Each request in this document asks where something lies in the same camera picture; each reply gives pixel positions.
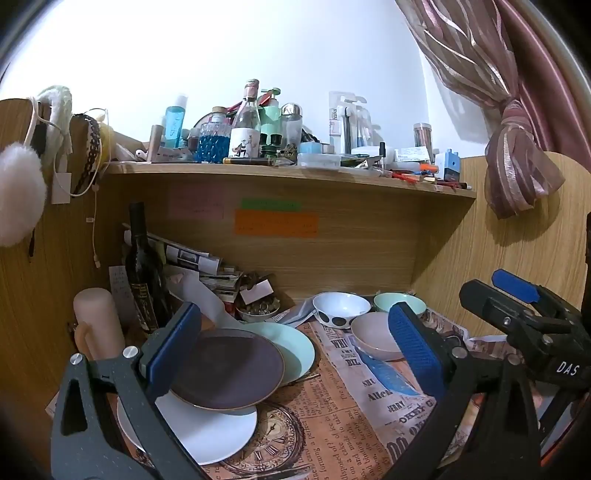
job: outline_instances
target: screw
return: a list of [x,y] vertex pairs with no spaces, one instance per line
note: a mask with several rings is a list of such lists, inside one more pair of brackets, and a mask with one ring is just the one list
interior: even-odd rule
[[82,355],[81,353],[75,353],[74,355],[72,355],[70,357],[70,363],[72,365],[78,365],[80,362],[82,362],[83,358],[84,358],[84,355]]
[[455,346],[452,348],[452,355],[456,358],[466,358],[468,356],[468,352],[466,352],[465,348],[461,346]]
[[132,345],[132,346],[128,346],[125,347],[125,349],[123,350],[123,356],[125,358],[133,358],[138,354],[139,350],[136,346]]
[[507,355],[507,360],[509,360],[511,365],[519,365],[521,363],[521,359],[514,353]]

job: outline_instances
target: dark glass bottle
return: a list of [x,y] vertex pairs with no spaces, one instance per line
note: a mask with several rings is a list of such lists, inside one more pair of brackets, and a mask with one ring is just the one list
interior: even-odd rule
[[134,295],[139,323],[146,332],[152,333],[166,325],[173,312],[168,302],[162,261],[148,243],[144,202],[129,204],[129,220],[131,250],[125,259],[125,271]]

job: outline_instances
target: textured glass bottle with blue liquid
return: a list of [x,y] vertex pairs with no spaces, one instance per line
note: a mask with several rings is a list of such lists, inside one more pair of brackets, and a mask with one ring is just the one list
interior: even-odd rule
[[201,126],[197,152],[193,156],[197,162],[222,163],[228,156],[232,126],[226,120],[227,112],[222,106],[213,107],[209,122]]
[[166,109],[166,127],[164,130],[164,146],[177,148],[181,140],[185,110],[187,109],[187,96],[179,95],[174,105]]

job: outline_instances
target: stack of plates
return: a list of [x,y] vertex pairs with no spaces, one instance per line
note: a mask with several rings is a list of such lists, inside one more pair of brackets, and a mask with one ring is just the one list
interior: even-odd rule
[[[256,426],[256,405],[280,385],[302,377],[314,362],[310,339],[278,323],[250,323],[240,329],[202,332],[173,382],[156,406],[199,465],[240,451]],[[140,442],[121,401],[121,429]]]

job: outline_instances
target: dark purple plate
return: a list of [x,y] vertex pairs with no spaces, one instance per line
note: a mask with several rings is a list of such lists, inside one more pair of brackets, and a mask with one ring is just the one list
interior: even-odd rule
[[256,333],[202,332],[174,379],[172,391],[208,410],[237,410],[265,400],[281,385],[279,349]]

